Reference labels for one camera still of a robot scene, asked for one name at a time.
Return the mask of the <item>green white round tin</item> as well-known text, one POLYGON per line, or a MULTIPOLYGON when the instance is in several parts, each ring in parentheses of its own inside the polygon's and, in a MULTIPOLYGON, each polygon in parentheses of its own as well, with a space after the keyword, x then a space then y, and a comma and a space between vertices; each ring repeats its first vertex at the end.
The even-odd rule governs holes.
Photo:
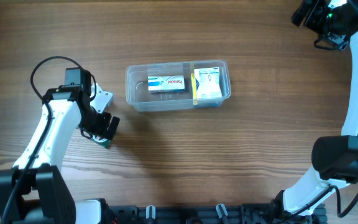
POLYGON ((96 144, 108 149, 111 143, 110 139, 102 138, 101 136, 93 135, 91 140, 96 144))

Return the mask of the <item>white red Panadol box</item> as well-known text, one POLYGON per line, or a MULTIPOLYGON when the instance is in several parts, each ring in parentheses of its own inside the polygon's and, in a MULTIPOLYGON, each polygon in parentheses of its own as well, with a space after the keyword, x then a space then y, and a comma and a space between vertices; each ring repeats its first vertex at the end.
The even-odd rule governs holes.
POLYGON ((148 91, 151 93, 164 93, 184 90, 185 79, 183 75, 148 77, 148 91))

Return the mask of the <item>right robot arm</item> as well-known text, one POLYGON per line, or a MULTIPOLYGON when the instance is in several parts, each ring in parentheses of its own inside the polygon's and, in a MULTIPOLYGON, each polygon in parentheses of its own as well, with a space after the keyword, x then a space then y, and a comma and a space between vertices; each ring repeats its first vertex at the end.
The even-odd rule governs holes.
POLYGON ((336 194, 337 216, 343 218, 358 203, 358 1, 302 1, 291 21, 317 33, 317 49, 350 47, 351 90, 341 134, 316 140, 311 167, 271 201, 269 220, 285 223, 310 216, 332 194, 336 194))

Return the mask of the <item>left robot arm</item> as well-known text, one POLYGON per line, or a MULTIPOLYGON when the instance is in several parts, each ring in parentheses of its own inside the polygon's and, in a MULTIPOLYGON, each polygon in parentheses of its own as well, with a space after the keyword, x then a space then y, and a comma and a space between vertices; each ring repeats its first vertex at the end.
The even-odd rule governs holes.
POLYGON ((0 170, 2 223, 116 223, 104 199, 74 201, 61 175, 76 129, 109 146, 119 124, 104 110, 112 93, 77 67, 66 69, 64 84, 47 90, 42 99, 42 116, 29 145, 11 169, 0 170))

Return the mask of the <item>blue yellow VapoDrops box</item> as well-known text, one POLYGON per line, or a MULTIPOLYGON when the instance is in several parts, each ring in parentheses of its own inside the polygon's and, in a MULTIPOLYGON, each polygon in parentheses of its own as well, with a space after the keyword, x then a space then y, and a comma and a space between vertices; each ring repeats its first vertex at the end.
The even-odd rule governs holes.
POLYGON ((195 63, 191 62, 190 63, 190 70, 191 70, 191 90, 192 90, 192 96, 193 96, 193 106, 194 107, 202 107, 202 106, 206 106, 207 104, 210 104, 212 100, 218 100, 220 98, 210 98, 210 99, 203 99, 203 100, 197 100, 196 99, 196 85, 195 85, 195 76, 194 76, 194 71, 195 69, 197 69, 195 67, 195 63))

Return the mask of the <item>white medicine box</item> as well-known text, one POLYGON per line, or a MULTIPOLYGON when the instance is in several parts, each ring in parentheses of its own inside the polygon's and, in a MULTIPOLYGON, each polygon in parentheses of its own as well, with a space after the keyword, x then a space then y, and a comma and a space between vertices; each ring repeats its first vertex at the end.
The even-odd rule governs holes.
POLYGON ((197 100, 222 97, 219 67, 197 68, 194 76, 197 100))

